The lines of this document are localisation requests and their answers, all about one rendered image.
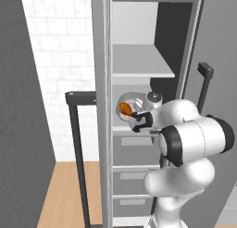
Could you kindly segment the grey freezer cabinet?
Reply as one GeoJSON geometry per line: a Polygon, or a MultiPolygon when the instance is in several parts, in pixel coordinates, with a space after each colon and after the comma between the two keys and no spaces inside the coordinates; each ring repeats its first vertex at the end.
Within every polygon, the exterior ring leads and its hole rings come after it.
{"type": "MultiPolygon", "coordinates": [[[[174,78],[114,77],[112,70],[113,127],[129,126],[116,113],[119,97],[127,92],[160,93],[167,103],[184,96],[204,0],[113,0],[114,44],[154,45],[175,74],[174,78]]],[[[147,172],[156,165],[115,166],[115,172],[147,172]]],[[[149,195],[115,195],[116,199],[151,198],[149,195]]],[[[115,228],[150,228],[148,216],[114,217],[115,228]]]]}

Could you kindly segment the orange chicken drumstick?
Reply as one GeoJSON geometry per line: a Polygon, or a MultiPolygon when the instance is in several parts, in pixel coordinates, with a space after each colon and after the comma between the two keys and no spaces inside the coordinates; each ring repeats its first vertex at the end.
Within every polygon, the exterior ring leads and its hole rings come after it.
{"type": "Polygon", "coordinates": [[[126,103],[126,102],[121,102],[119,105],[118,105],[118,111],[125,115],[125,116],[128,116],[130,117],[131,114],[132,114],[132,110],[131,110],[131,106],[126,103]]]}

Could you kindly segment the clear round meat container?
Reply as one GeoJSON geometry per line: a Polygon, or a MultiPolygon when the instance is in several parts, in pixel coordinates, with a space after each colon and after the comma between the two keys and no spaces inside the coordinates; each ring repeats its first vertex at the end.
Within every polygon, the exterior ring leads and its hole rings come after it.
{"type": "Polygon", "coordinates": [[[116,113],[117,113],[118,117],[123,121],[128,121],[130,118],[130,117],[125,116],[119,112],[119,104],[121,102],[126,102],[131,106],[131,104],[133,103],[133,100],[135,98],[140,98],[144,101],[145,97],[146,97],[145,93],[139,93],[139,92],[127,92],[127,93],[124,93],[123,95],[121,95],[118,99],[118,103],[116,106],[116,113]]]}

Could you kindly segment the grey narrow freezer rack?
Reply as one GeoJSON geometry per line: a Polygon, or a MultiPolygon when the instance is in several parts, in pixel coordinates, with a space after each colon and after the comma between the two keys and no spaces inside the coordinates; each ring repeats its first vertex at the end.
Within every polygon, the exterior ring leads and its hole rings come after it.
{"type": "Polygon", "coordinates": [[[149,137],[149,136],[157,136],[159,131],[143,131],[139,133],[135,133],[129,126],[114,126],[113,127],[113,135],[114,136],[122,136],[122,137],[149,137]]]}

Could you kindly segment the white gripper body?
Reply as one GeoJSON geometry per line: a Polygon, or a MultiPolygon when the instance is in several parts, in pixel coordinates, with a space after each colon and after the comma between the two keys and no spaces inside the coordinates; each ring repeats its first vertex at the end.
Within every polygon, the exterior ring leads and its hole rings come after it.
{"type": "Polygon", "coordinates": [[[131,107],[133,114],[145,112],[145,109],[143,107],[143,100],[140,98],[135,98],[133,100],[133,103],[131,104],[131,107]]]}

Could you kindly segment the grey wide freezer door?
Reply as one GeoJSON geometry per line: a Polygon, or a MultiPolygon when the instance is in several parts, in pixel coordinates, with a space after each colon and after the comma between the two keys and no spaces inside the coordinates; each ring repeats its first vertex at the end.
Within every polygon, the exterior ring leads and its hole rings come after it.
{"type": "Polygon", "coordinates": [[[205,192],[181,211],[189,228],[214,228],[237,181],[237,0],[205,0],[185,97],[197,102],[203,77],[200,62],[214,69],[203,113],[225,120],[234,130],[230,151],[210,158],[216,176],[205,192]]]}

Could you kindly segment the grey tall freezer drawer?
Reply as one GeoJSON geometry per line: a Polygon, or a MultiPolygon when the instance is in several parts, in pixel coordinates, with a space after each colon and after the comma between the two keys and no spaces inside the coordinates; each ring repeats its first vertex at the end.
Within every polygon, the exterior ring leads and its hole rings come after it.
{"type": "Polygon", "coordinates": [[[151,137],[114,137],[113,164],[115,166],[156,165],[160,150],[151,137]]]}

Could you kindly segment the grey wide freezer rack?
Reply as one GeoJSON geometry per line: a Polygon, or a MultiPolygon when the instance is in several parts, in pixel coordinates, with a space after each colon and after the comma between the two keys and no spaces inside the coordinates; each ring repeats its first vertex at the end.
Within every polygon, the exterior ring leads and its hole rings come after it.
{"type": "Polygon", "coordinates": [[[174,78],[175,74],[154,45],[114,44],[113,76],[174,78]]]}

